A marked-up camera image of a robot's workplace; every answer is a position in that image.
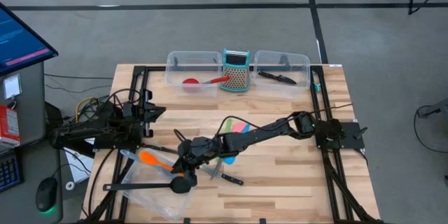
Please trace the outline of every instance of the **computer mouse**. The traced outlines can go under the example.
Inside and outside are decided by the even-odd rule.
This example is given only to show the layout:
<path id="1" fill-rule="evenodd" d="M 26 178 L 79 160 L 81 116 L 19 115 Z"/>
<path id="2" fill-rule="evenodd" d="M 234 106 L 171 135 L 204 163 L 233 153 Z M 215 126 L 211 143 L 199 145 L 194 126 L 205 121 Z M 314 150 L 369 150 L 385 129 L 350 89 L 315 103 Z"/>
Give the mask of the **computer mouse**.
<path id="1" fill-rule="evenodd" d="M 44 212 L 50 210 L 56 203 L 57 180 L 48 177 L 41 181 L 36 192 L 37 210 Z"/>

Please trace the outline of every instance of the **gray concrete floor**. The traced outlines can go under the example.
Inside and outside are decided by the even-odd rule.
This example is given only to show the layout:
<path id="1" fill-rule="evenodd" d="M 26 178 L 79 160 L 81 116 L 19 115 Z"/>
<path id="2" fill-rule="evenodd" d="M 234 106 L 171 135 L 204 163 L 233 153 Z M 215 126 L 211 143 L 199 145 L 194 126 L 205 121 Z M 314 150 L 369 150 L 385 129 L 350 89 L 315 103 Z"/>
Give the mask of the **gray concrete floor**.
<path id="1" fill-rule="evenodd" d="M 7 6 L 203 4 L 308 0 L 0 0 Z M 405 3 L 403 0 L 316 0 L 318 4 Z M 309 9 L 18 11 L 59 50 L 45 72 L 112 77 L 119 63 L 164 63 L 173 50 L 276 50 L 319 63 Z M 416 140 L 415 109 L 448 97 L 448 8 L 318 9 L 328 61 L 343 64 L 356 116 L 365 134 L 369 170 L 382 219 L 390 223 L 446 223 L 448 155 Z M 50 79 L 52 86 L 82 90 L 109 80 Z M 86 96 L 45 91 L 67 115 Z M 448 151 L 447 121 L 420 120 L 421 138 Z M 80 212 L 83 190 L 65 201 L 63 222 Z"/>

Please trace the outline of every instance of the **orange utensil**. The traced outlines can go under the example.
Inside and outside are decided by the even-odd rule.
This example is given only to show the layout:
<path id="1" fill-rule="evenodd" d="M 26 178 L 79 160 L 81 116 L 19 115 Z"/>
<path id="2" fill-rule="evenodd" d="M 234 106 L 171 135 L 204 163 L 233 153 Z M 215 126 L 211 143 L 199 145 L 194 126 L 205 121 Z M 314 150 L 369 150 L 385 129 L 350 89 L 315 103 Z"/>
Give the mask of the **orange utensil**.
<path id="1" fill-rule="evenodd" d="M 152 155 L 151 153 L 148 153 L 146 151 L 141 151 L 139 154 L 139 158 L 140 158 L 140 161 L 142 161 L 143 163 L 145 163 L 147 165 L 158 165 L 161 168 L 166 169 L 168 171 L 173 170 L 173 167 L 170 167 L 169 165 L 162 163 L 154 155 Z"/>

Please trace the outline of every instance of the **red box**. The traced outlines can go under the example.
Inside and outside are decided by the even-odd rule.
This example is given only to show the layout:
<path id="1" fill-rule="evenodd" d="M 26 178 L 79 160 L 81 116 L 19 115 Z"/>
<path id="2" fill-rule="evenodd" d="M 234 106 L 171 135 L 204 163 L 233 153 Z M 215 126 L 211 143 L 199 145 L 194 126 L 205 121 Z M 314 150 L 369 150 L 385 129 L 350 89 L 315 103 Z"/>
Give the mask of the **red box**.
<path id="1" fill-rule="evenodd" d="M 17 111 L 0 105 L 0 145 L 16 147 L 20 145 Z"/>

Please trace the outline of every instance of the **keyboard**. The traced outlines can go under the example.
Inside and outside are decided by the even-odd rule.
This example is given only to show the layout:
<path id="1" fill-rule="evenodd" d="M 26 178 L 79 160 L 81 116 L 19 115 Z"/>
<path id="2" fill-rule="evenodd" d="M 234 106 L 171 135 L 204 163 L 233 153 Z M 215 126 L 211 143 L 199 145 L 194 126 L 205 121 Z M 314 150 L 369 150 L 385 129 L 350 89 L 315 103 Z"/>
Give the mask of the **keyboard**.
<path id="1" fill-rule="evenodd" d="M 0 192 L 23 182 L 17 150 L 0 154 Z"/>

